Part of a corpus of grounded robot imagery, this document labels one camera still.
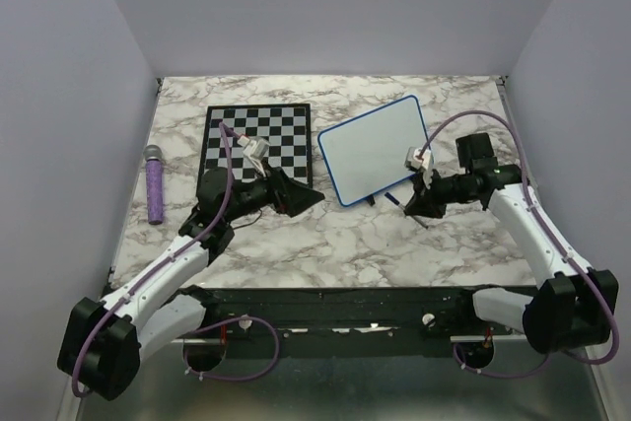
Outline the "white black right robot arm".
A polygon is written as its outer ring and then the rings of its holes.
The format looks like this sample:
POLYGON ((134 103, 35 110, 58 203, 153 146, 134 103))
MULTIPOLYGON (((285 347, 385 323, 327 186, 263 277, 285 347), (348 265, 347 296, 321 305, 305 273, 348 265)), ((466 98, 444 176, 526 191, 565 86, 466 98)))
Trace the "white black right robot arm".
POLYGON ((499 164, 488 134, 459 138, 456 150, 462 173, 442 176, 431 151, 409 148, 405 165, 413 173, 413 195, 405 215, 441 219, 450 204, 480 203, 518 245, 536 285, 531 297, 500 287, 474 291, 455 307, 456 327, 473 334, 499 323, 524 334, 540 354, 606 342, 618 292, 613 274, 573 252, 530 196, 520 167, 499 164))

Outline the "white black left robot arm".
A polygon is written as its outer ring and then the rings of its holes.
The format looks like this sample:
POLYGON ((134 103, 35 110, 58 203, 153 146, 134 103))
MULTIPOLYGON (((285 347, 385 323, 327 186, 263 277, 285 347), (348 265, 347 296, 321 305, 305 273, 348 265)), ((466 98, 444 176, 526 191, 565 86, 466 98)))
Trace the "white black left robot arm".
POLYGON ((296 217, 324 196, 265 166, 251 182, 236 180, 229 169, 207 171, 196 191, 197 203, 162 255, 141 273, 98 301, 83 298, 72 309, 57 359, 70 376, 75 396, 120 396, 141 362, 178 336, 211 335, 217 311, 178 288, 220 256, 235 235, 234 220, 270 206, 296 217))

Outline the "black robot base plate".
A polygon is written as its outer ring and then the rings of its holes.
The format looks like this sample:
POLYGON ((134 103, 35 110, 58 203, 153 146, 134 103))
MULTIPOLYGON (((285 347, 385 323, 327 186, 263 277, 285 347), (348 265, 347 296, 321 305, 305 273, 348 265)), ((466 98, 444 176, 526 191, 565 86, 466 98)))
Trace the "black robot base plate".
POLYGON ((225 353, 232 359, 265 359, 278 348, 282 357, 368 358, 423 356, 443 358, 456 342, 481 351, 523 342, 505 325, 478 318, 471 287, 204 289, 189 286, 185 296, 205 311, 202 323, 221 320, 188 346, 194 358, 225 353), (241 328, 237 316, 256 321, 241 328))

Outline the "white blue whiteboard marker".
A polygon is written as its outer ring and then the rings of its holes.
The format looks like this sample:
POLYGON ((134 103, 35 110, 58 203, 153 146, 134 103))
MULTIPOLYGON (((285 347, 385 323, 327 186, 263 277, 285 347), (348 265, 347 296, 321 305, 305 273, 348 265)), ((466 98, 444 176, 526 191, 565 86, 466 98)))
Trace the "white blue whiteboard marker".
POLYGON ((423 227, 426 230, 430 229, 429 226, 426 223, 424 223, 420 217, 407 215, 405 213, 405 207, 403 206, 403 204, 397 198, 395 198, 391 193, 386 192, 385 198, 388 199, 393 205, 395 205, 403 213, 404 217, 414 220, 417 224, 419 224, 421 227, 423 227))

